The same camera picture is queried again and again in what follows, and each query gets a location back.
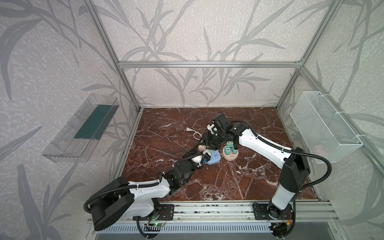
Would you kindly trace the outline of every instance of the robotic arm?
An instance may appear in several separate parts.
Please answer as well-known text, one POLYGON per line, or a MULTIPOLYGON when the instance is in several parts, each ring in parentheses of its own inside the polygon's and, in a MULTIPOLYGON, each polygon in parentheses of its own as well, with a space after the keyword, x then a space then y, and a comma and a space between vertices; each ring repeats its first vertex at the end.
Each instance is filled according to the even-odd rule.
POLYGON ((199 152, 199 145, 218 150, 222 143, 234 141, 258 152, 281 168, 280 184, 267 208, 268 215, 273 219, 281 217, 289 202, 294 201, 302 189, 323 181, 330 174, 329 164, 324 179, 304 185, 310 174, 307 156, 316 155, 306 154, 300 148, 292 150, 268 140, 256 134, 248 123, 237 122, 233 125, 233 122, 228 121, 224 114, 212 119, 212 123, 207 126, 208 131, 197 145, 177 161, 173 169, 163 172, 159 180, 131 182, 119 177, 95 193, 84 204, 85 211, 92 214, 94 229, 105 229, 120 217, 157 217, 161 212, 158 198, 178 193, 192 174, 210 160, 208 153, 199 152))

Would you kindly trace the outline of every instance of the black mounting plate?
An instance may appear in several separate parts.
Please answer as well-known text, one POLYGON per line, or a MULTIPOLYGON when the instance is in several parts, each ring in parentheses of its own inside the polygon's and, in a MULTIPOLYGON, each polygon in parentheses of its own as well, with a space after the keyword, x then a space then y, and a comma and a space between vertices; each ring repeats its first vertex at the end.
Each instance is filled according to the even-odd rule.
MULTIPOLYGON (((173 213, 175 210, 174 204, 160 204, 161 211, 166 212, 168 214, 168 221, 173 220, 173 213)), ((160 213, 159 217, 156 220, 167 220, 167 214, 160 213)), ((139 221, 149 221, 149 217, 139 217, 139 221)))
POLYGON ((268 215, 267 212, 267 206, 268 204, 258 204, 257 202, 254 202, 252 204, 253 214, 255 215, 255 220, 282 220, 283 218, 285 220, 289 220, 290 212, 293 213, 292 206, 290 204, 287 205, 287 207, 284 210, 284 214, 279 219, 273 219, 268 215))

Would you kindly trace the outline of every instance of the white metal basket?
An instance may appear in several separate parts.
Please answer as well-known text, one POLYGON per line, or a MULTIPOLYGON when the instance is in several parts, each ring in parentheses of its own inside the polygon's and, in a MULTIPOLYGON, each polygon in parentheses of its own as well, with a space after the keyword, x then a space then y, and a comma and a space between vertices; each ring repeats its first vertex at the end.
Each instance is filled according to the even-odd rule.
POLYGON ((363 144, 340 112, 319 91, 303 92, 291 117, 310 151, 330 162, 340 161, 363 144))

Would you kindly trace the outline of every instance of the round power strip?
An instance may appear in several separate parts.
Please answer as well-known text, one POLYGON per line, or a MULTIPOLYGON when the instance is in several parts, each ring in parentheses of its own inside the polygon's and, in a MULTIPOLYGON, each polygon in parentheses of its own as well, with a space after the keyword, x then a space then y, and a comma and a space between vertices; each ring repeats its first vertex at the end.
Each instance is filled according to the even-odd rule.
POLYGON ((225 147, 223 148, 223 157, 225 159, 227 159, 228 161, 233 161, 237 158, 237 156, 239 155, 239 151, 237 151, 237 153, 233 153, 232 152, 232 148, 231 148, 231 153, 230 154, 225 154, 225 147))

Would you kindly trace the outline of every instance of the leaf pattern wallpaper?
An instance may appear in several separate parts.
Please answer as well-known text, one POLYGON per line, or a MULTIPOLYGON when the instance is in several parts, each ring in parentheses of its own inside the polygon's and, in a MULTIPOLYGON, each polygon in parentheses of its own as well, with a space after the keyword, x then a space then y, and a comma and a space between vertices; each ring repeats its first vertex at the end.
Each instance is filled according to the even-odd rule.
POLYGON ((82 1, 0 1, 0 239, 79 239, 137 111, 82 1), (41 153, 90 93, 120 107, 87 163, 41 153))
MULTIPOLYGON (((120 61, 297 61, 331 1, 94 3, 120 61)), ((275 106, 294 69, 124 71, 143 106, 275 106)))
MULTIPOLYGON (((350 118, 384 152, 384 1, 344 1, 315 48, 306 68, 350 118)), ((303 91, 299 77, 279 114, 296 146, 307 148, 290 117, 303 91)), ((325 171, 311 163, 313 179, 325 171)), ((361 149, 333 164, 329 180, 316 186, 330 200, 350 239, 381 239, 384 234, 384 178, 361 149)))

